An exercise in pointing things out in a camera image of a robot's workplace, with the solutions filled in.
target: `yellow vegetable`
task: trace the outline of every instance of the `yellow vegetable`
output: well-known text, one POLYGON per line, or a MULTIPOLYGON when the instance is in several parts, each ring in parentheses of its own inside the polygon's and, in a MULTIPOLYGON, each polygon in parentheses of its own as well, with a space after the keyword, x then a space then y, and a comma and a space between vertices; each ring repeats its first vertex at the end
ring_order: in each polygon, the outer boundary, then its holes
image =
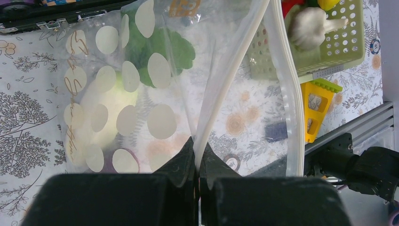
POLYGON ((330 9, 334 8, 339 1, 340 0, 317 0, 317 3, 324 11, 329 11, 330 9))

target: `polka dot plastic bag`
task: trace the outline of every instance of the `polka dot plastic bag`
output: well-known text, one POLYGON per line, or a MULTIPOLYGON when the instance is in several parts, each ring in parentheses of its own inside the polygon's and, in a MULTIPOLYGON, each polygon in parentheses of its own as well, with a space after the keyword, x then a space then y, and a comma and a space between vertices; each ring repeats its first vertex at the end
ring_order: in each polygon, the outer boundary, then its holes
POLYGON ((199 166, 228 78, 266 6, 139 0, 72 27, 58 46, 59 116, 72 171, 154 172, 190 136, 199 166))

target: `green lego brick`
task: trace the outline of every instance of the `green lego brick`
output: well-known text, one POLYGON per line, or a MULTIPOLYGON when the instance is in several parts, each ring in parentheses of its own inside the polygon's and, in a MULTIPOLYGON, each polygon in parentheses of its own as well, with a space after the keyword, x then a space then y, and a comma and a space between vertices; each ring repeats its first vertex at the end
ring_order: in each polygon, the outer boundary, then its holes
POLYGON ((342 91, 342 87, 338 86, 335 83, 327 81, 325 79, 315 79, 312 80, 311 83, 315 84, 316 86, 320 86, 324 89, 330 90, 331 92, 338 93, 342 91))

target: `green lettuce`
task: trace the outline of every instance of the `green lettuce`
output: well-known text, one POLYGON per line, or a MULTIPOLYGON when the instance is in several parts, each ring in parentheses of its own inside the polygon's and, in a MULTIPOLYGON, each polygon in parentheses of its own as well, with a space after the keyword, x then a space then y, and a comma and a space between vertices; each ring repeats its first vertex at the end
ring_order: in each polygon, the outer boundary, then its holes
POLYGON ((192 68, 195 50, 188 40, 166 27, 155 27, 154 33, 147 39, 136 26, 136 9, 122 13, 122 16, 124 14, 129 16, 130 29, 129 42, 125 48, 125 60, 136 66, 141 83, 154 88, 147 69, 148 60, 153 53, 159 53, 165 59, 170 59, 173 64, 171 69, 175 70, 176 75, 180 75, 183 69, 192 68))

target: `orange flower print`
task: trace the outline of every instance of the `orange flower print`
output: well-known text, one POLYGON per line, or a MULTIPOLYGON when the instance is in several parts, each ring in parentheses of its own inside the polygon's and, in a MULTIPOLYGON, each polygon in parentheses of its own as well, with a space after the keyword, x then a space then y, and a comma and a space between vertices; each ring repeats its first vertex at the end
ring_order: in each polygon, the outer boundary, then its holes
POLYGON ((244 91, 242 94, 241 94, 241 101, 243 101, 243 102, 246 102, 246 101, 248 101, 249 100, 249 91, 244 91))
POLYGON ((176 118, 176 123, 179 125, 180 122, 182 121, 182 117, 179 114, 175 113, 175 118, 176 118))
POLYGON ((29 210, 31 209, 31 206, 28 206, 24 212, 24 218, 26 217, 26 214, 28 214, 29 210))
POLYGON ((342 93, 337 93, 333 100, 334 104, 340 105, 342 103, 342 93))
POLYGON ((181 150, 189 137, 190 135, 188 134, 177 134, 173 140, 173 148, 175 150, 181 150))
POLYGON ((241 114, 231 114, 227 117, 226 130, 233 136, 239 136, 244 132, 245 123, 241 114))
POLYGON ((13 59, 11 55, 15 54, 15 44, 14 43, 8 43, 4 40, 0 40, 0 55, 4 51, 4 55, 10 59, 13 59))
POLYGON ((380 55, 374 55, 373 59, 371 60, 371 65, 374 70, 378 70, 381 67, 381 56, 380 55))
POLYGON ((182 96, 182 92, 180 89, 173 89, 172 94, 174 97, 181 97, 182 96))
POLYGON ((250 107, 247 113, 245 114, 245 118, 249 123, 255 122, 259 118, 259 116, 260 116, 259 108, 255 106, 250 107))
POLYGON ((147 155, 156 156, 158 154, 171 155, 174 148, 165 140, 155 140, 147 145, 147 155))
POLYGON ((332 113, 333 110, 334 110, 334 103, 331 103, 331 104, 330 104, 330 107, 328 107, 327 114, 332 113))

